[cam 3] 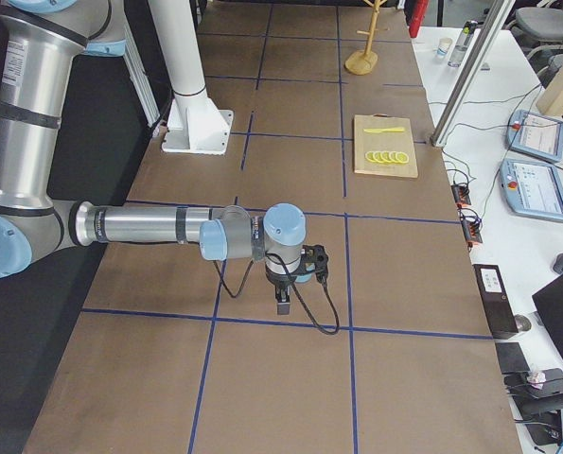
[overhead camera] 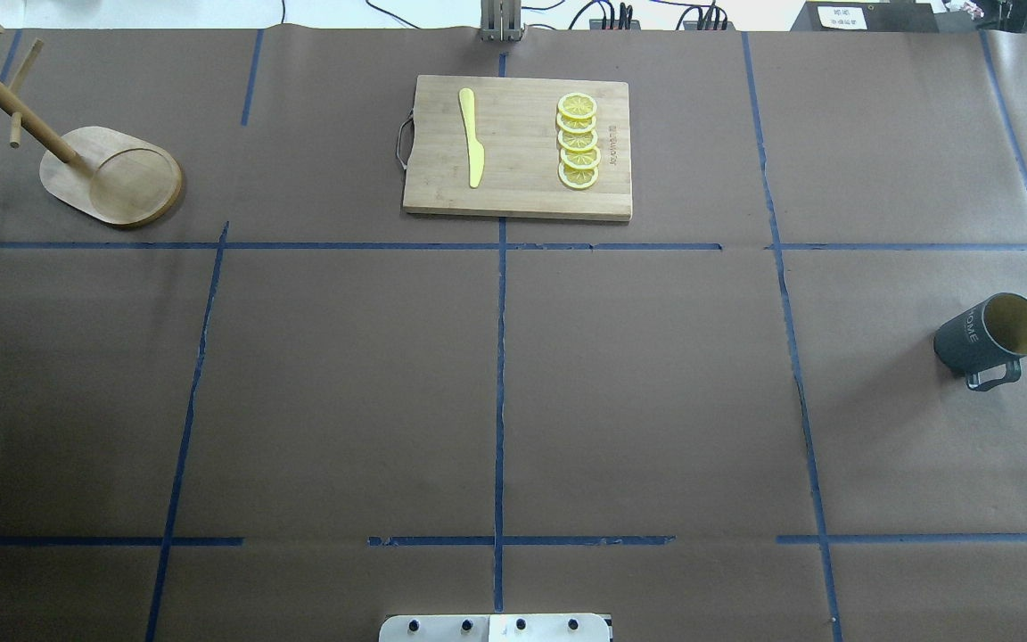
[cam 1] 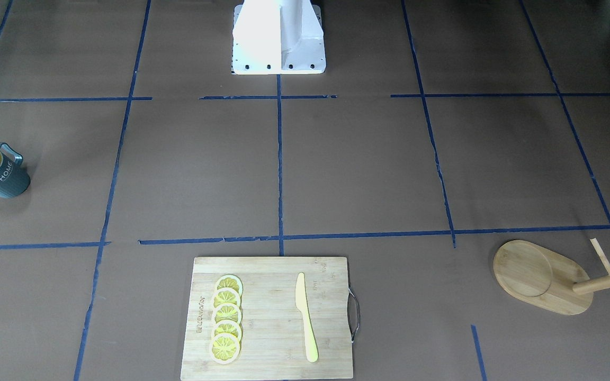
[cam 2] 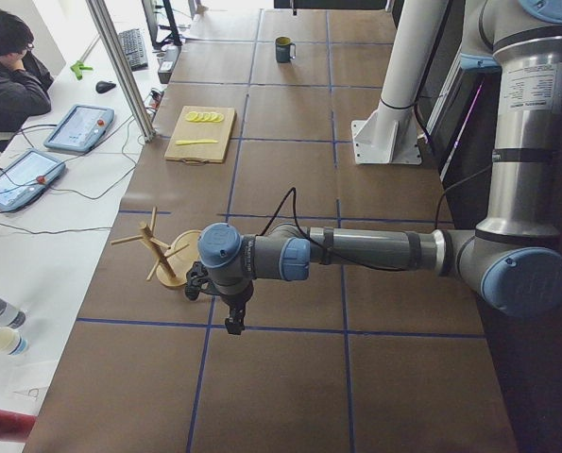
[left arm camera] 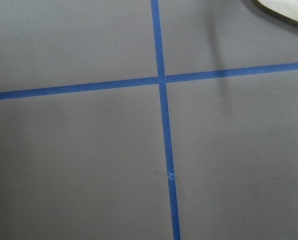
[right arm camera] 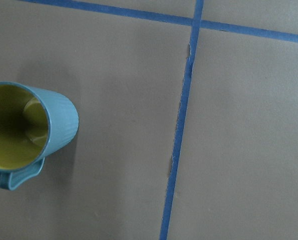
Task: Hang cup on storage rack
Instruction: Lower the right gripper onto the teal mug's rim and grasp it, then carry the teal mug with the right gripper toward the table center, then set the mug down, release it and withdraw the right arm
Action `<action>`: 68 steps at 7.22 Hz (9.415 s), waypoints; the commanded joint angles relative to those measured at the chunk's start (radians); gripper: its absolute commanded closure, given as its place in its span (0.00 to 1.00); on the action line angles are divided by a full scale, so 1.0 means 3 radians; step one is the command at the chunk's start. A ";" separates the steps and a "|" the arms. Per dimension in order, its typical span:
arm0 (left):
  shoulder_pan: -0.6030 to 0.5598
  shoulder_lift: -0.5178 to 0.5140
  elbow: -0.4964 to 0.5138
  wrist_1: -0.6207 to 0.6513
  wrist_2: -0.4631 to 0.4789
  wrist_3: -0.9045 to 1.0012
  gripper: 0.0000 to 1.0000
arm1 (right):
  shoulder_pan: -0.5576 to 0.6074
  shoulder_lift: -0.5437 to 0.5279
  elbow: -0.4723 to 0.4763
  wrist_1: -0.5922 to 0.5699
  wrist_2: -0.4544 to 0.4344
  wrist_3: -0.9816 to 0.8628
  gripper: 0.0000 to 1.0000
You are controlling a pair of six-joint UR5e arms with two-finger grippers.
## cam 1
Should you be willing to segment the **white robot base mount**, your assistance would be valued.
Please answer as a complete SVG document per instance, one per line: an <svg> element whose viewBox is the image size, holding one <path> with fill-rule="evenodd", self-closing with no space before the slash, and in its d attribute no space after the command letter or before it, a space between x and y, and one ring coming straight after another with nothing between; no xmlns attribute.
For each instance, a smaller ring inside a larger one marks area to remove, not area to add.
<svg viewBox="0 0 610 381"><path fill-rule="evenodd" d="M324 73L324 27L311 1L244 1L234 9L234 75Z"/></svg>

